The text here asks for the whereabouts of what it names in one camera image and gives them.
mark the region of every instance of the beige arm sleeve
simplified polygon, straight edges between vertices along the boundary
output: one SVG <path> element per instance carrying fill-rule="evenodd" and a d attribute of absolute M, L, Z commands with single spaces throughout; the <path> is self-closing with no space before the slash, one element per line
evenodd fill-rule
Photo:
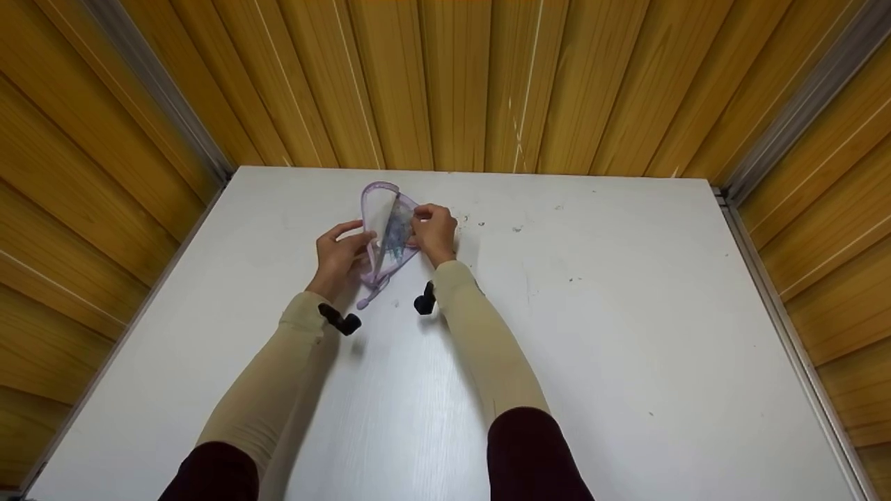
<path fill-rule="evenodd" d="M 511 329 L 459 261 L 439 265 L 434 295 L 445 315 L 454 345 L 477 387 L 486 424 L 514 407 L 550 413 L 532 368 Z"/>
<path fill-rule="evenodd" d="M 297 401 L 310 351 L 322 339 L 327 302 L 312 292 L 291 300 L 278 329 L 254 356 L 210 415 L 198 444 L 225 442 L 257 464 L 262 480 L 275 445 Z"/>

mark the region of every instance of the hand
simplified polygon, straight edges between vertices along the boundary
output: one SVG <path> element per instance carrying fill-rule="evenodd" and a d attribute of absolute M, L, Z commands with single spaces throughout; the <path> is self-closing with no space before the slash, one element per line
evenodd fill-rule
<path fill-rule="evenodd" d="M 377 236 L 374 232 L 351 234 L 338 240 L 344 233 L 361 227 L 361 219 L 340 223 L 315 241 L 319 267 L 307 286 L 307 291 L 334 302 L 343 292 L 350 274 L 368 265 L 365 246 Z"/>
<path fill-rule="evenodd" d="M 445 207 L 428 203 L 414 209 L 412 230 L 414 234 L 408 244 L 420 247 L 434 268 L 454 261 L 454 229 L 458 227 L 457 219 Z"/>

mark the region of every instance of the wooden wall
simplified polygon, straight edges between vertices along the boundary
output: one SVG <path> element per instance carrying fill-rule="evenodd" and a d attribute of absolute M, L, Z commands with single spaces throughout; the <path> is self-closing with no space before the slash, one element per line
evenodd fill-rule
<path fill-rule="evenodd" d="M 0 3 L 0 489 L 217 190 L 76 0 Z"/>
<path fill-rule="evenodd" d="M 122 0 L 238 163 L 720 184 L 862 0 Z"/>
<path fill-rule="evenodd" d="M 876 490 L 891 499 L 891 43 L 741 215 Z"/>

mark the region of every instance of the dark red sleeve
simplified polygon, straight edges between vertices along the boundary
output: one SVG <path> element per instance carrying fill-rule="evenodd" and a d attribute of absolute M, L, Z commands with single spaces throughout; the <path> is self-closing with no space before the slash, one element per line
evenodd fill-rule
<path fill-rule="evenodd" d="M 560 427 L 539 409 L 517 407 L 496 417 L 486 460 L 492 501 L 593 501 Z"/>
<path fill-rule="evenodd" d="M 192 450 L 159 501 L 257 501 L 259 478 L 254 460 L 223 442 Z"/>

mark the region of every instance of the white tabletop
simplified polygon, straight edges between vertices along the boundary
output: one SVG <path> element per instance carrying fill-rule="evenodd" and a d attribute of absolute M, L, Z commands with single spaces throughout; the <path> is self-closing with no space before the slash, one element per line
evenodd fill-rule
<path fill-rule="evenodd" d="M 29 497 L 157 498 L 379 179 L 453 209 L 599 501 L 852 498 L 704 181 L 310 168 L 239 170 Z M 429 277 L 413 259 L 323 344 L 267 498 L 488 498 L 448 331 L 412 308 Z"/>

